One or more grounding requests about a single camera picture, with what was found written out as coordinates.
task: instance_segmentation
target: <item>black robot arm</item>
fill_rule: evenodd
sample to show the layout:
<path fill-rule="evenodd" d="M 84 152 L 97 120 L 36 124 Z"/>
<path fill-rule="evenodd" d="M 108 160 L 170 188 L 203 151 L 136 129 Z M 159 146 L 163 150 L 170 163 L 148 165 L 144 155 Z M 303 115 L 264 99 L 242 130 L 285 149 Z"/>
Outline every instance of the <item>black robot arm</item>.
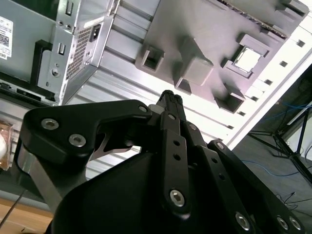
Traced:
<path fill-rule="evenodd" d="M 141 152 L 87 181 L 86 164 Z M 12 172 L 55 214 L 49 233 L 305 234 L 299 219 L 219 140 L 207 144 L 182 98 L 34 109 Z"/>

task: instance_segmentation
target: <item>blue cable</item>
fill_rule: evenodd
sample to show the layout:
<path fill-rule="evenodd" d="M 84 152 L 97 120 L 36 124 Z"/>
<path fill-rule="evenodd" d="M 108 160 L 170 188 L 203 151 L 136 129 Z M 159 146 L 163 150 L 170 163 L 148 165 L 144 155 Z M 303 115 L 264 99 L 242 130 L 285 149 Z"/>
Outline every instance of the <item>blue cable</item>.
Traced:
<path fill-rule="evenodd" d="M 308 104 L 305 104 L 305 105 L 301 105 L 301 106 L 294 106 L 294 105 L 290 105 L 288 103 L 283 103 L 283 105 L 285 106 L 288 106 L 288 107 L 292 107 L 292 108 L 295 108 L 295 109 L 305 109 L 305 108 L 311 108 L 311 106 L 308 106 Z"/>
<path fill-rule="evenodd" d="M 286 112 L 293 111 L 293 110 L 297 110 L 297 109 L 296 109 L 296 108 L 292 108 L 292 109 L 290 109 L 290 110 L 288 110 L 288 111 L 284 111 L 284 112 L 282 112 L 282 113 L 280 113 L 280 114 L 277 114 L 276 116 L 272 116 L 272 117 L 269 117 L 269 118 L 265 118 L 265 119 L 261 120 L 260 122 L 263 122 L 263 121 L 266 121 L 266 120 L 269 120 L 269 119 L 273 119 L 273 118 L 279 117 L 279 116 L 285 114 Z"/>
<path fill-rule="evenodd" d="M 255 164 L 255 165 L 261 167 L 262 169 L 264 169 L 264 170 L 265 170 L 267 173 L 269 173 L 270 175 L 275 176 L 275 177 L 288 177 L 288 176 L 293 176 L 293 175 L 296 175 L 296 174 L 299 173 L 299 172 L 294 172 L 294 173 L 290 173 L 290 174 L 287 174 L 287 175 L 276 175 L 276 174 L 271 173 L 268 169 L 266 169 L 264 166 L 262 166 L 261 164 L 259 164 L 259 163 L 257 163 L 257 162 L 249 161 L 249 160 L 242 160 L 242 162 Z"/>
<path fill-rule="evenodd" d="M 277 114 L 277 115 L 275 115 L 275 116 L 272 116 L 272 117 L 269 117 L 269 118 L 265 118 L 265 119 L 261 120 L 260 122 L 263 122 L 263 121 L 266 121 L 266 120 L 269 120 L 269 119 L 273 119 L 273 118 L 279 117 L 279 116 L 281 116 L 281 115 L 283 115 L 283 114 L 285 114 L 286 112 L 289 112 L 289 111 L 312 107 L 312 105 L 307 107 L 307 104 L 304 104 L 304 105 L 301 105 L 301 106 L 291 106 L 291 105 L 288 105 L 288 104 L 286 104 L 286 103 L 283 103 L 283 105 L 292 107 L 292 109 L 287 110 L 287 111 L 284 111 L 284 112 L 282 112 L 282 113 L 280 113 L 280 114 Z"/>

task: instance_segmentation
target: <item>white label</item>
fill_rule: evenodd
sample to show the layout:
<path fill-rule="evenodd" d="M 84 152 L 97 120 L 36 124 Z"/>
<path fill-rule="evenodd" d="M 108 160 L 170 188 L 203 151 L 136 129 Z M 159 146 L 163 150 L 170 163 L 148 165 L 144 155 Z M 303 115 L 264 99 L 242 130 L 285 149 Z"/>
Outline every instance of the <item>white label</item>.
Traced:
<path fill-rule="evenodd" d="M 12 56 L 13 22 L 0 17 L 0 58 Z"/>

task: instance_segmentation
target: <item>computer power supply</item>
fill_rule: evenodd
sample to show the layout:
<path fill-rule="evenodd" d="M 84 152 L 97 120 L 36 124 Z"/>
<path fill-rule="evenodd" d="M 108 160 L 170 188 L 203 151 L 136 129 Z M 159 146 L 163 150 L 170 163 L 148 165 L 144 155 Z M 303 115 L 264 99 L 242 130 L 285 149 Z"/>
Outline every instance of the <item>computer power supply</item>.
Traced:
<path fill-rule="evenodd" d="M 64 104 L 96 71 L 120 0 L 1 0 L 0 92 Z"/>

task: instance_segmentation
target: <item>power supply vent grille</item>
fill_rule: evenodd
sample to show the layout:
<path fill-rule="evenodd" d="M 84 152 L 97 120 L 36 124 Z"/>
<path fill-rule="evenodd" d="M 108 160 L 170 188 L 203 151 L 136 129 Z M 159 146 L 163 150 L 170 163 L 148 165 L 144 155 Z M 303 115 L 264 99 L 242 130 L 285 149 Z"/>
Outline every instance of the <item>power supply vent grille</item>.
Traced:
<path fill-rule="evenodd" d="M 90 38 L 91 30 L 92 27 L 89 27 L 79 32 L 74 60 L 67 68 L 67 79 L 74 77 L 82 69 L 83 57 Z"/>

